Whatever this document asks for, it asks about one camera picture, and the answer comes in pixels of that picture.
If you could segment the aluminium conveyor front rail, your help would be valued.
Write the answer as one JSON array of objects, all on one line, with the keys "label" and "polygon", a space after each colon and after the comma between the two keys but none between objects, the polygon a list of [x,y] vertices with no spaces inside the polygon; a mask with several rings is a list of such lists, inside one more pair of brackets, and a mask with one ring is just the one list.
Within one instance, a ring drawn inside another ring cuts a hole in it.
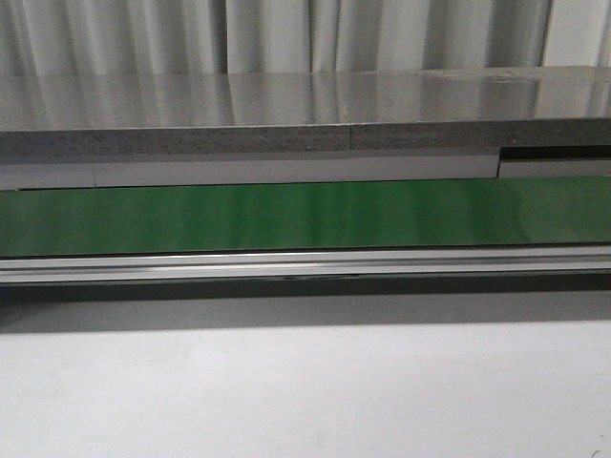
[{"label": "aluminium conveyor front rail", "polygon": [[4,284],[605,271],[607,245],[2,260]]}]

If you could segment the green conveyor belt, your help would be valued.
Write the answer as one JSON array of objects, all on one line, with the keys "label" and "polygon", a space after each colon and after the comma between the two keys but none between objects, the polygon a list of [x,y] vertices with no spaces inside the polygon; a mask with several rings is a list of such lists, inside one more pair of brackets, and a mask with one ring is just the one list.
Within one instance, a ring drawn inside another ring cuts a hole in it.
[{"label": "green conveyor belt", "polygon": [[607,243],[608,177],[6,191],[5,258]]}]

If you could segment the white pleated curtain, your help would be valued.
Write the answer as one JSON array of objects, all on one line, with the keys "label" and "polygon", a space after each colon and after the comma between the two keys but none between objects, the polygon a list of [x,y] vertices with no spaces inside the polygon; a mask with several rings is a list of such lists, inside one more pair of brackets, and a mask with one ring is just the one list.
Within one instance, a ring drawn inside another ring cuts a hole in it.
[{"label": "white pleated curtain", "polygon": [[4,75],[610,63],[606,1],[5,1]]}]

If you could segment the grey conveyor rear side guard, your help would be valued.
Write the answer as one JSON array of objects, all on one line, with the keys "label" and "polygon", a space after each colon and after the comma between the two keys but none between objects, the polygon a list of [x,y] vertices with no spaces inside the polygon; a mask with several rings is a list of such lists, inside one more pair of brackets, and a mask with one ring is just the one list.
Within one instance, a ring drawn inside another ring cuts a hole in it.
[{"label": "grey conveyor rear side guard", "polygon": [[167,156],[23,157],[4,190],[493,177],[604,177],[610,148],[450,147]]}]

